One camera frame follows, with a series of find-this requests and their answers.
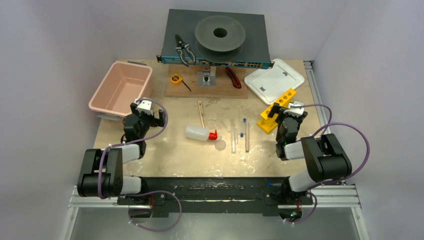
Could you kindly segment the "test tube blue cap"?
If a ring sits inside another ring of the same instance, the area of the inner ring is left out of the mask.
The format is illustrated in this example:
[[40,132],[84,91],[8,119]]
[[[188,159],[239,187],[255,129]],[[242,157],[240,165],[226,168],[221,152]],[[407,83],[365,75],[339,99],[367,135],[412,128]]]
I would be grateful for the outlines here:
[[246,135],[247,119],[243,118],[240,122],[240,137],[243,138]]

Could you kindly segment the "yellow test tube rack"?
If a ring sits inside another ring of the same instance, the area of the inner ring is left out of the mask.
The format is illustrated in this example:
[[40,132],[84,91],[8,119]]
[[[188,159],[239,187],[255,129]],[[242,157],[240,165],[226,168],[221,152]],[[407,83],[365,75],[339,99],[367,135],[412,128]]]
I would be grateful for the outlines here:
[[260,120],[256,123],[256,125],[269,135],[278,126],[276,119],[280,109],[282,107],[287,108],[290,100],[296,94],[297,92],[292,88],[287,90],[272,105],[268,106],[268,108],[260,114]]

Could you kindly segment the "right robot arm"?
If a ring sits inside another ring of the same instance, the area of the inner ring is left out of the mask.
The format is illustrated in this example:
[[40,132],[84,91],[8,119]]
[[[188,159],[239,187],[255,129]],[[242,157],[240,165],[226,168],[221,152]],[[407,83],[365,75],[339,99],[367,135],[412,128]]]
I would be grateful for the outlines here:
[[306,169],[285,177],[276,194],[288,204],[294,203],[313,185],[326,180],[340,180],[352,173],[352,164],[333,133],[320,137],[297,138],[307,112],[298,106],[289,109],[275,103],[268,117],[275,117],[277,124],[276,155],[282,161],[304,159]]

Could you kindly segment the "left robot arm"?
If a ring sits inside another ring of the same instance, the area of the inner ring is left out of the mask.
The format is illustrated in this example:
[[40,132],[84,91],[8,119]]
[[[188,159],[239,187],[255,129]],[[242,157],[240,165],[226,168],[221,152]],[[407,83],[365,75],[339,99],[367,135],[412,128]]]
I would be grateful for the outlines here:
[[143,179],[125,176],[123,165],[144,157],[146,141],[150,139],[147,133],[151,128],[165,130],[169,120],[168,113],[163,105],[159,107],[156,117],[151,101],[132,103],[131,113],[122,120],[123,135],[120,143],[85,151],[76,185],[79,196],[105,199],[129,195],[138,205],[148,201],[149,191],[143,187]]

